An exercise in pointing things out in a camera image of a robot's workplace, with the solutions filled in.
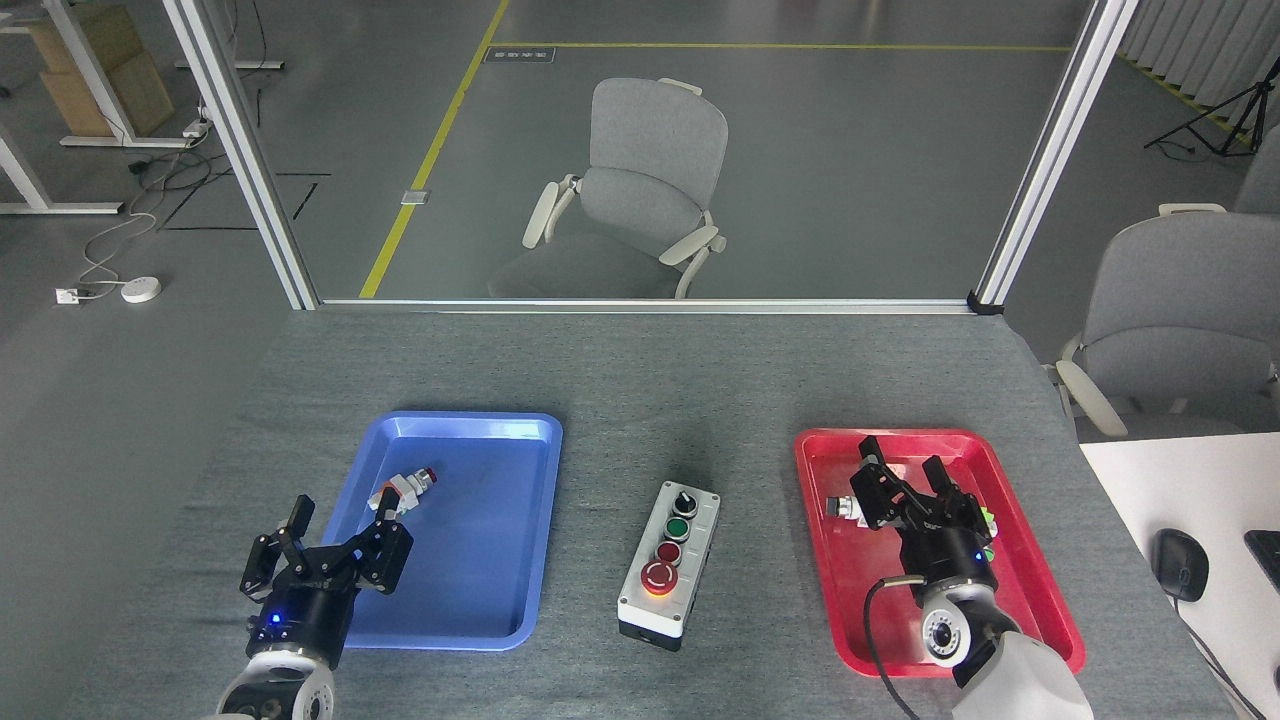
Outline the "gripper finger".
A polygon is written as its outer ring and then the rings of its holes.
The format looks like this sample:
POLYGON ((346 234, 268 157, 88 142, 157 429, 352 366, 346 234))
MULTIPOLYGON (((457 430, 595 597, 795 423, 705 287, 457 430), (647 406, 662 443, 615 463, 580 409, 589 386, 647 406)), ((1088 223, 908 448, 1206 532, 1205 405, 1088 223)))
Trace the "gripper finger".
POLYGON ((940 510, 934 514, 938 524, 946 527, 961 527, 969 530, 991 530, 986 509, 979 500, 963 491, 948 475, 945 464, 938 455, 929 456, 922 468, 934 491, 934 500, 940 510))
POLYGON ((398 585, 413 544, 413 537, 398 520, 401 495, 385 487, 378 496, 375 518, 346 542, 346 565, 353 573, 352 587, 390 594, 398 585))
POLYGON ((910 525, 922 512, 918 493, 883 462, 874 436, 868 436, 858 448, 861 462, 850 484, 867 525, 872 530, 910 525))
POLYGON ((280 556, 285 557, 285 570, 292 571, 294 578, 308 578, 310 561, 305 559, 301 538, 308 529, 314 510, 315 502, 307 495, 300 495, 280 527, 256 538, 239 583, 239 591, 246 597, 265 601, 271 592, 280 556))

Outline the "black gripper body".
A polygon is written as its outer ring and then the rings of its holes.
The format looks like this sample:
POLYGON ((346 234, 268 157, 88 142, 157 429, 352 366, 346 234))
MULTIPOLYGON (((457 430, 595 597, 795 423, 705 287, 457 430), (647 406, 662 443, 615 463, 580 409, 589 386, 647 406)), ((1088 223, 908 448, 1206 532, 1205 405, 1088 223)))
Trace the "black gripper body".
POLYGON ((247 656, 289 650, 339 666, 358 588, 324 589, 280 575, 250 625, 247 656))
POLYGON ((979 520, 975 527, 924 525, 896 527, 901 539, 899 559, 908 575, 920 575, 924 585, 954 587, 975 582, 998 589, 998 580, 987 559, 992 541, 989 523, 979 520))

